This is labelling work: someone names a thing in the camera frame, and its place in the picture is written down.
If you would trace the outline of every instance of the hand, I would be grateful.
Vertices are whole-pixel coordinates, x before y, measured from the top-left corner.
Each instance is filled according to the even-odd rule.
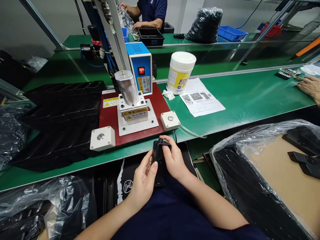
[[[320,79],[308,76],[305,78],[296,78],[296,80],[300,81],[298,83],[298,88],[304,93],[308,94],[312,97],[317,104],[320,103]]]
[[[190,173],[190,171],[184,164],[181,150],[180,148],[178,148],[177,144],[175,143],[172,137],[162,135],[160,136],[160,138],[167,140],[167,142],[169,142],[171,145],[171,151],[168,146],[162,146],[163,155],[166,160],[168,172],[171,174],[172,177],[181,182],[183,178],[188,176]]]
[[[127,12],[128,5],[126,3],[120,3],[119,5],[122,6],[122,8]]]
[[[125,201],[138,212],[150,199],[154,179],[158,170],[158,162],[151,165],[151,156],[153,150],[150,150],[142,159],[140,166],[134,172],[131,191]]]
[[[132,30],[135,30],[136,28],[142,28],[143,27],[143,22],[136,22],[133,27]]]

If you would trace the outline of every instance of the silver cylinder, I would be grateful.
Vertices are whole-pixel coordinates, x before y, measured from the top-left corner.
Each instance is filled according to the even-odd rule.
[[[134,80],[131,71],[118,71],[114,74],[114,77],[117,81],[124,102],[130,106],[136,105],[139,101],[139,96],[136,81]]]

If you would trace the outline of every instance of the blue shirt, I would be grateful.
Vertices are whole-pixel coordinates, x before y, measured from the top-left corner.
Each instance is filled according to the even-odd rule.
[[[235,230],[213,227],[190,193],[173,178],[166,187],[155,188],[147,204],[112,239],[268,240],[252,225]]]
[[[164,19],[167,13],[167,0],[139,0],[137,3],[138,8],[141,11],[142,20],[145,22],[151,22],[160,18],[163,20],[160,32],[164,30]]]

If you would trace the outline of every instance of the woman's right hand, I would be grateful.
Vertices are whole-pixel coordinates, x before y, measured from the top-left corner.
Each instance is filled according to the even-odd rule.
[[[190,173],[183,161],[181,150],[178,148],[172,137],[161,135],[160,138],[166,140],[171,145],[171,151],[168,146],[162,146],[168,172],[172,177],[181,182],[183,178],[187,177]]]

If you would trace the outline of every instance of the warning label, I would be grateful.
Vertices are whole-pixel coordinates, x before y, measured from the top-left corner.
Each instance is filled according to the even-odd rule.
[[[138,83],[140,91],[143,93],[151,92],[151,80],[149,76],[138,78]]]
[[[126,121],[143,118],[148,116],[148,109],[147,108],[141,108],[138,110],[128,111],[124,112],[123,117]]]
[[[103,108],[117,106],[118,104],[119,104],[118,97],[108,98],[103,100]]]

